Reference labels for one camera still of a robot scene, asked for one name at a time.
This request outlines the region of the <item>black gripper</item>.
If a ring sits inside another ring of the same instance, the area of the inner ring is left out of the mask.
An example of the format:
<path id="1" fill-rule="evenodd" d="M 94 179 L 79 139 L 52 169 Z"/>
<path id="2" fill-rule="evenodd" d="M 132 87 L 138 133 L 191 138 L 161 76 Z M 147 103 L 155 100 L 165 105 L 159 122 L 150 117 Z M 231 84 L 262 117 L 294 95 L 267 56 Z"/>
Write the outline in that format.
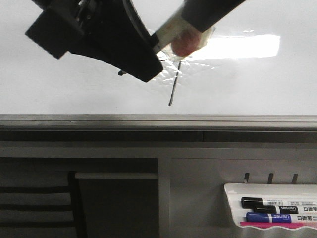
<path id="1" fill-rule="evenodd" d="M 130 0 L 34 0 L 42 13 L 25 35 L 52 55 L 67 51 L 148 82 L 163 70 Z"/>

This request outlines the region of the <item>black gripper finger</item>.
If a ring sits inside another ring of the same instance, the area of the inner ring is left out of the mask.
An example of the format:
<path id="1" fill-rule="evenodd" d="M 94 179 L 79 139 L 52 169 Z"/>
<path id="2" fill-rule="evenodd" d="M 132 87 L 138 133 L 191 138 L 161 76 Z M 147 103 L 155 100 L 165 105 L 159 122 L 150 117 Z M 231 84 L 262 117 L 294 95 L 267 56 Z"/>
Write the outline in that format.
<path id="1" fill-rule="evenodd" d="M 182 17 L 200 32 L 223 19 L 245 0 L 185 0 Z"/>

